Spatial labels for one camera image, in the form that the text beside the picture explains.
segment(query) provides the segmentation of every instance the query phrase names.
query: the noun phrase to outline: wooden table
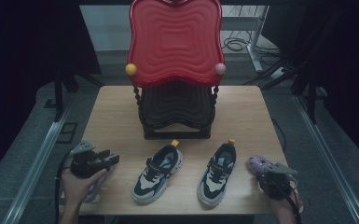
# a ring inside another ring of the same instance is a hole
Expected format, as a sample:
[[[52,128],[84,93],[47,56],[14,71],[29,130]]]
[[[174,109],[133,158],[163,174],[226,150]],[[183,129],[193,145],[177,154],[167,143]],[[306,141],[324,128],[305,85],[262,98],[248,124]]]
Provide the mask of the wooden table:
[[[82,215],[251,215],[270,213],[269,205],[247,168],[247,159],[262,155],[273,162],[287,164],[273,128],[269,112],[258,87],[219,87],[216,116],[210,139],[179,139],[184,154],[182,168],[169,181],[156,201],[140,205],[131,198],[139,174],[167,140],[144,140],[138,107],[130,86],[102,87],[84,139],[96,151],[111,149],[120,163],[105,180],[98,203],[81,207]],[[228,180],[226,196],[214,209],[197,198],[197,185],[209,159],[229,138],[236,140],[237,163]]]

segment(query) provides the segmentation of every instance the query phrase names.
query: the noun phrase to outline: sneaker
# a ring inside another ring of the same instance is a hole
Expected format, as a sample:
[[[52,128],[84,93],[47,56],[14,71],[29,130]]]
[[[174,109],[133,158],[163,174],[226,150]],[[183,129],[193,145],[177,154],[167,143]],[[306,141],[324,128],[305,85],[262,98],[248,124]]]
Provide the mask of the sneaker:
[[[234,143],[234,139],[229,139],[215,152],[200,179],[197,195],[205,205],[215,207],[223,200],[237,158]]]
[[[138,203],[151,203],[159,198],[168,186],[168,179],[183,164],[183,155],[176,148],[178,141],[163,147],[147,159],[146,168],[139,175],[132,190],[132,198]]]

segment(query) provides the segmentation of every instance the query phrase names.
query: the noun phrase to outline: hand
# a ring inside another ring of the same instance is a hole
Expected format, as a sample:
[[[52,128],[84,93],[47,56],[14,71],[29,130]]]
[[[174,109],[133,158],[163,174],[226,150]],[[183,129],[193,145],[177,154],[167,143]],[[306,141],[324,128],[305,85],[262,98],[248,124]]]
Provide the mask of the hand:
[[[289,197],[297,205],[299,210],[303,205],[301,197],[293,191]],[[272,213],[278,219],[280,224],[296,224],[295,213],[292,206],[286,199],[282,199],[280,201],[269,199],[269,205],[272,209]]]
[[[68,160],[66,166],[69,166],[71,162],[72,159]],[[106,172],[106,169],[103,169],[90,178],[83,179],[72,174],[70,168],[65,168],[62,171],[61,180],[65,193],[65,207],[63,208],[61,224],[77,223],[80,206],[89,193],[91,185]]]
[[[72,159],[68,160],[68,166],[71,164],[71,161]],[[80,206],[86,198],[90,186],[105,173],[106,169],[103,169],[90,178],[83,179],[72,174],[70,168],[64,169],[62,171],[61,179],[63,182],[63,192],[65,193],[65,206]]]

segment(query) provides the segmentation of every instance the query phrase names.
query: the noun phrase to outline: pink ball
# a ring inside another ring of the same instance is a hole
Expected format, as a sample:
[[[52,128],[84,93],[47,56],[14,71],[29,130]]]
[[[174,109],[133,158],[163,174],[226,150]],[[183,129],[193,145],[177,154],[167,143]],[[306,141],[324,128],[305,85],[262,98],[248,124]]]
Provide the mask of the pink ball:
[[[223,63],[218,63],[215,67],[214,70],[216,71],[216,73],[220,76],[224,75],[226,73],[226,66]]]

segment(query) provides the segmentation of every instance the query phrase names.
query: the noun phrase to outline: cable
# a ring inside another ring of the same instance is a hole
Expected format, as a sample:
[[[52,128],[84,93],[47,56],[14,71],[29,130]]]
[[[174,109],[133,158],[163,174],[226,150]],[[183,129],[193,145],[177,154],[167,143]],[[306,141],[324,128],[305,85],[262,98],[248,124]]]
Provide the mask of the cable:
[[[268,49],[268,48],[263,48],[263,47],[257,47],[258,49]],[[273,50],[279,50],[279,48],[277,49],[273,49]]]
[[[238,13],[238,16],[241,15],[242,13],[242,8],[243,6],[240,7],[240,12]],[[226,38],[223,41],[223,47],[224,48],[228,48],[234,52],[238,52],[241,51],[243,49],[246,49],[247,45],[250,44],[250,40],[246,41],[243,38],[239,38],[238,35],[242,32],[242,31],[237,31],[237,35],[235,37],[232,37],[234,34],[234,31],[231,31],[231,34],[229,35],[228,38]]]
[[[229,16],[229,14],[231,14],[231,12],[232,12],[235,8],[236,8],[236,6],[233,7],[233,8],[229,11],[228,16]]]
[[[63,165],[65,164],[66,159],[69,155],[71,155],[72,149],[69,150],[62,158],[62,161],[58,167],[57,174],[55,177],[55,197],[54,197],[54,209],[55,209],[55,223],[59,223],[60,218],[60,181],[61,181],[61,175],[63,170]]]
[[[283,138],[283,152],[286,150],[286,136],[284,135],[283,130],[281,129],[281,126],[279,126],[278,122],[271,118],[272,123],[275,124],[275,126],[278,128],[278,130],[281,132],[282,138]]]
[[[293,212],[295,213],[295,218],[296,218],[296,224],[302,224],[301,222],[301,216],[300,216],[300,213],[299,213],[299,208],[298,208],[298,201],[297,201],[297,197],[296,197],[296,194],[295,194],[295,200],[296,200],[296,204],[293,202],[293,200],[287,196],[283,190],[281,189],[280,186],[278,186],[272,179],[270,179],[269,177],[267,177],[265,175],[265,177],[271,181],[271,183],[278,189],[278,191],[284,196],[284,198],[290,203],[290,206],[292,206],[293,208]]]
[[[281,58],[281,56],[276,56],[276,55],[261,56],[261,57],[260,57],[260,62],[262,62],[263,64],[268,65],[268,66],[273,66],[275,63],[267,63],[267,62],[264,60],[265,58],[271,58],[271,57]]]
[[[243,86],[250,85],[250,84],[254,83],[255,81],[270,77],[272,75],[271,70],[276,71],[278,68],[280,68],[284,64],[285,64],[284,59],[280,59],[278,62],[273,64],[271,67],[269,67],[266,71],[261,73],[260,76],[255,77],[255,78],[253,78],[253,79],[251,79],[249,81],[246,81],[246,82],[242,83],[242,85]]]

